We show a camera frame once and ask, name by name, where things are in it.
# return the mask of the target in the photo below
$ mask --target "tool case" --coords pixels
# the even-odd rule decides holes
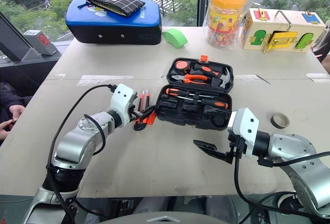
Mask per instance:
[[[158,5],[145,5],[128,17],[107,11],[86,0],[73,0],[65,22],[82,43],[155,45],[161,41],[161,18]]]
[[[181,62],[187,62],[189,67],[183,70],[177,69]],[[202,70],[196,70],[197,67],[205,66],[213,72],[220,73],[220,76],[227,76],[227,83],[220,87],[223,80],[218,77],[207,76],[208,80],[193,80],[199,83],[184,83],[184,80],[176,80],[176,76],[205,75]],[[232,113],[232,98],[228,92],[233,88],[234,75],[231,66],[222,63],[207,61],[207,56],[202,55],[200,60],[191,58],[176,58],[167,74],[168,85],[165,85],[158,96],[155,105],[155,113],[160,120],[172,122],[177,125],[195,125],[199,129],[226,129],[230,115]],[[191,100],[178,98],[177,96],[167,94],[167,89],[179,89],[186,92]],[[227,104],[225,107],[214,107],[208,103],[202,103],[202,99],[207,101],[219,101]]]

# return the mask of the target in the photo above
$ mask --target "white table surface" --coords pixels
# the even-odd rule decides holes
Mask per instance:
[[[189,33],[187,28],[182,30],[186,35]],[[0,148],[0,194],[31,196],[42,184],[54,133],[73,103],[91,86],[78,84],[81,75],[132,75],[133,79],[106,80],[106,83],[121,82],[138,93],[148,89],[153,104],[160,89],[167,84],[162,76],[166,75],[174,58],[198,58],[200,54],[207,54],[210,60],[220,62],[214,60],[215,55],[237,53],[215,50],[207,44],[201,44],[204,48],[201,51],[192,48],[194,55],[184,48],[174,50],[164,41],[158,47],[159,50],[152,53],[151,46],[99,46],[73,41]],[[137,55],[139,60],[127,58],[125,53]],[[144,54],[144,60],[141,59],[141,53]],[[259,118],[259,129],[262,131],[300,134],[309,139],[318,152],[329,151],[330,83],[315,83],[305,75],[306,72],[324,72],[317,59],[309,54],[297,53],[296,56],[278,53],[282,58],[287,55],[285,61],[280,59],[283,64],[280,66],[274,62],[277,60],[273,58],[275,52],[266,58],[268,65],[266,62],[257,63],[261,62],[257,57],[264,56],[258,51],[247,51],[247,54],[255,57],[251,61],[245,56],[245,59],[233,57],[232,61],[224,59],[221,62],[233,66],[234,74],[258,74],[265,77],[269,84],[263,80],[235,80],[230,92],[233,109],[249,107]],[[289,74],[288,69],[293,69],[293,64],[300,68]],[[58,141],[76,126],[84,113],[105,110],[110,98],[111,93],[106,88],[88,94],[67,121]],[[275,112],[286,114],[291,125],[284,130],[274,128],[270,117]],[[228,151],[227,137],[227,131],[201,130],[160,120],[140,132],[133,131],[132,124],[117,129],[108,137],[102,153],[92,159],[80,184],[79,195],[137,197],[236,194],[234,166],[209,157],[192,143],[193,139],[202,140],[216,144],[220,151]],[[292,189],[290,180],[281,169],[265,168],[257,165],[256,161],[256,157],[242,159],[240,183],[245,193]],[[322,161],[330,166],[330,158],[323,158]]]

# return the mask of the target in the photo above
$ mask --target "black cable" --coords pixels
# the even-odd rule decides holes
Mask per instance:
[[[52,176],[52,174],[51,174],[49,171],[47,171],[47,176],[48,176],[48,178],[49,178],[49,181],[50,181],[50,183],[51,183],[51,186],[52,186],[52,188],[53,188],[53,191],[54,191],[54,193],[55,193],[57,199],[59,200],[59,202],[60,202],[60,204],[61,204],[61,206],[62,206],[62,208],[63,208],[65,214],[69,217],[69,221],[70,221],[70,223],[71,223],[71,224],[76,224],[76,222],[75,222],[75,220],[74,220],[74,217],[72,216],[72,213],[70,212],[70,210],[69,210],[67,204],[64,202],[63,197],[61,196],[60,192],[58,191],[58,189],[57,189],[57,187],[56,187],[56,184],[55,184],[55,181],[54,181],[54,179],[53,179],[53,176]]]
[[[241,189],[239,187],[238,169],[239,169],[239,159],[236,157],[235,158],[235,172],[234,172],[235,188],[236,188],[236,191],[237,191],[238,195],[240,196],[240,198],[242,198],[248,204],[250,204],[252,206],[255,206],[257,208],[260,208],[260,209],[267,210],[267,211],[275,211],[275,212],[280,212],[280,213],[284,213],[284,214],[300,215],[300,216],[304,216],[304,217],[307,217],[307,218],[310,218],[310,219],[317,220],[320,223],[328,223],[328,221],[326,221],[326,220],[324,220],[324,219],[322,219],[320,217],[317,217],[317,216],[308,214],[308,213],[304,213],[304,212],[300,212],[300,211],[296,211],[296,210],[290,210],[290,209],[283,209],[283,208],[276,208],[276,207],[266,206],[266,205],[263,205],[263,204],[260,204],[260,203],[257,203],[257,202],[253,202],[253,201],[247,199],[243,195],[243,193],[242,193],[242,191],[241,191]]]
[[[296,194],[296,192],[275,192],[272,193],[270,195],[265,196],[264,198],[262,198],[258,203],[262,204],[264,203],[266,200],[268,200],[269,198],[272,198],[276,195],[285,195],[285,194]],[[253,207],[251,209],[251,211],[239,222],[239,224],[243,224],[244,222],[246,222],[246,220],[252,215],[253,211],[255,211],[257,209],[257,207]]]
[[[103,132],[101,126],[98,124],[98,122],[95,119],[93,119],[90,115],[87,115],[87,114],[84,114],[84,117],[88,118],[90,121],[92,121],[95,124],[95,126],[98,128],[98,130],[101,134],[101,137],[102,137],[102,147],[93,154],[93,156],[94,156],[94,155],[100,153],[104,149],[104,147],[105,147],[105,135],[104,135],[104,132]]]
[[[286,162],[273,163],[273,166],[288,166],[288,165],[291,165],[291,164],[294,164],[294,163],[313,160],[313,159],[317,159],[317,158],[324,157],[324,156],[330,156],[330,151],[322,152],[322,153],[316,153],[316,154],[313,154],[311,156],[305,156],[305,157],[289,160],[289,161],[286,161]]]
[[[94,211],[91,211],[91,210],[85,208],[80,202],[78,202],[77,199],[75,199],[74,202],[78,205],[79,208],[81,208],[81,209],[84,210],[85,212],[90,213],[90,214],[93,214],[93,215],[97,215],[97,216],[99,216],[99,217],[106,218],[107,220],[110,220],[110,218],[107,217],[107,216],[105,216],[105,215],[102,215],[102,214],[100,214],[100,213],[97,213],[97,212],[94,212]]]
[[[114,90],[114,86],[115,85],[111,85],[111,84],[102,84],[102,85],[97,85],[97,86],[94,86],[92,88],[90,88],[89,90],[87,90],[86,92],[83,93],[83,95],[77,100],[77,102],[73,105],[73,107],[70,109],[70,111],[67,113],[67,115],[65,116],[65,118],[63,119],[60,127],[58,128],[58,130],[56,131],[55,133],[55,136],[52,140],[52,144],[51,144],[51,149],[49,151],[49,155],[48,155],[48,161],[47,161],[47,167],[49,167],[51,165],[51,162],[52,162],[52,156],[53,156],[53,152],[54,152],[54,147],[55,147],[55,142],[56,142],[56,139],[60,133],[60,131],[62,130],[64,124],[66,123],[66,121],[68,120],[69,116],[71,115],[71,113],[73,112],[73,110],[76,108],[76,106],[79,104],[79,102],[85,97],[86,94],[88,94],[90,91],[94,90],[94,89],[97,89],[97,88],[102,88],[102,87],[108,87],[111,89],[111,91],[113,92]]]

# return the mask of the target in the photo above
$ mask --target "tool case lid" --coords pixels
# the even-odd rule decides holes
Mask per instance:
[[[198,63],[201,64],[202,66],[217,66],[217,67],[222,67],[222,68],[227,68],[229,70],[230,73],[230,80],[229,82],[226,84],[225,89],[222,89],[220,87],[210,87],[210,86],[204,86],[202,84],[191,84],[191,83],[183,83],[183,82],[177,82],[175,80],[172,79],[172,75],[173,75],[173,69],[175,67],[175,63],[177,61],[190,61],[192,63]],[[205,89],[207,89],[208,91],[211,92],[215,92],[215,93],[229,93],[230,90],[233,88],[234,86],[234,73],[233,73],[233,68],[228,65],[228,64],[223,64],[223,63],[217,63],[217,62],[212,62],[212,61],[207,61],[207,56],[202,55],[200,60],[197,59],[192,59],[192,58],[176,58],[174,59],[169,72],[166,76],[167,81],[169,84],[176,86],[178,88],[182,88],[182,89],[194,89],[194,90],[200,90],[203,91]]]
[[[112,11],[86,5],[86,0],[73,0],[68,8],[65,22],[68,26],[113,26],[113,27],[156,27],[160,24],[158,5],[149,0],[141,0],[145,5],[128,17]]]

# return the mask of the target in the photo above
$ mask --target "screwdriver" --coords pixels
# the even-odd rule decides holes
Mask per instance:
[[[189,93],[189,91],[184,91],[184,90],[180,90],[180,89],[166,89],[166,93],[168,95],[186,96],[186,97],[189,97],[189,95],[192,95],[192,96],[195,95],[195,94]],[[200,94],[197,94],[197,95],[200,97],[214,98],[213,96],[208,96],[208,95],[200,95]]]
[[[220,78],[221,74],[219,72],[213,71],[209,67],[201,66],[200,64],[196,63],[194,65],[194,70],[201,70],[203,71],[204,75],[210,76],[210,77],[217,77]]]
[[[221,102],[221,101],[216,101],[216,100],[210,100],[210,99],[202,99],[202,100],[196,100],[196,99],[191,99],[191,98],[186,98],[186,97],[181,97],[181,96],[176,96],[177,98],[180,99],[187,99],[187,100],[191,100],[191,101],[198,101],[203,105],[209,105],[212,107],[216,107],[216,108],[223,108],[223,109],[228,109],[228,104],[225,102]]]

